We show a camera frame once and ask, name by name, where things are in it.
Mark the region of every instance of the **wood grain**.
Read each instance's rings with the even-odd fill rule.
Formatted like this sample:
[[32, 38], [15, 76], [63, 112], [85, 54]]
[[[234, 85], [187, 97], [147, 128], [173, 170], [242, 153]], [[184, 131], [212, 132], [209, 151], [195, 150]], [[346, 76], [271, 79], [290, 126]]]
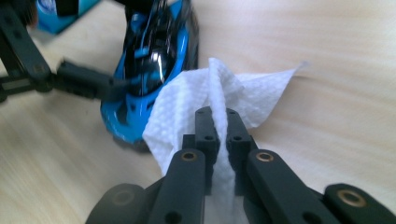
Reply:
[[[236, 74], [309, 63], [270, 118], [250, 130], [258, 144], [280, 154], [309, 187], [323, 191], [348, 183], [395, 213], [396, 4], [193, 4], [200, 67], [209, 57]], [[122, 7], [103, 1], [60, 35], [31, 34], [53, 69], [65, 57], [112, 74], [124, 32]], [[0, 223], [83, 223], [109, 188], [146, 187], [160, 177], [149, 154], [113, 141], [99, 105], [58, 91], [29, 92], [0, 104]]]

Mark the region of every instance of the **blue box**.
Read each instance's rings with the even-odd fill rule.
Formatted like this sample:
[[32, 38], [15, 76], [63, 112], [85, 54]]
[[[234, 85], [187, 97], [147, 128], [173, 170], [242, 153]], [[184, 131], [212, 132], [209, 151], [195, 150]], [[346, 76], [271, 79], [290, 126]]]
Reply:
[[58, 17], [56, 14], [55, 0], [38, 0], [36, 2], [38, 12], [37, 28], [51, 34], [59, 34], [99, 1], [100, 0], [79, 0], [78, 14], [76, 16]]

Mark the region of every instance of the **blue toy car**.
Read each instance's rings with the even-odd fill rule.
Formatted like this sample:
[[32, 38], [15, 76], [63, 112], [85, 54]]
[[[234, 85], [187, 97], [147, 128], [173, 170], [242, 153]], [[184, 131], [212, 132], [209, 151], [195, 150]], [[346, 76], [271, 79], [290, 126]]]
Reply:
[[191, 0], [170, 6], [154, 0], [149, 7], [147, 2], [125, 4], [127, 32], [114, 78], [130, 80], [131, 88], [121, 101], [101, 105], [107, 129], [133, 145], [144, 142], [142, 133], [163, 86], [198, 65], [198, 23]]

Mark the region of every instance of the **white tissue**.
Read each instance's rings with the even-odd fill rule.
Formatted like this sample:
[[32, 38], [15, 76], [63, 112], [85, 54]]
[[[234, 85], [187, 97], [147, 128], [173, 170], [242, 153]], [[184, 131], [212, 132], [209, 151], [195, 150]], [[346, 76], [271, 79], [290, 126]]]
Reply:
[[225, 146], [226, 108], [238, 112], [247, 128], [258, 127], [268, 118], [296, 70], [235, 76], [223, 62], [212, 58], [209, 68], [182, 72], [156, 99], [143, 138], [163, 175], [173, 155], [181, 150], [183, 134], [194, 134], [195, 111], [210, 105], [220, 140], [212, 195], [223, 223], [233, 223], [234, 187]]

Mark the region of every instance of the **table surface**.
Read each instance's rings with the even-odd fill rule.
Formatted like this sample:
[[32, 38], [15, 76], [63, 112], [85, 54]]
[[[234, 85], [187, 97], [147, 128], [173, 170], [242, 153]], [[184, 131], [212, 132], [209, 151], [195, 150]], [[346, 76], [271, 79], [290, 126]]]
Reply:
[[[348, 183], [395, 213], [396, 3], [193, 4], [200, 67], [209, 57], [236, 74], [309, 63], [269, 119], [249, 130], [258, 145], [277, 152], [312, 189]], [[60, 35], [31, 34], [53, 69], [65, 57], [112, 74], [124, 32], [122, 6], [103, 1]], [[149, 153], [113, 141], [99, 105], [58, 91], [0, 104], [0, 223], [83, 223], [111, 187], [147, 187], [160, 177]]]

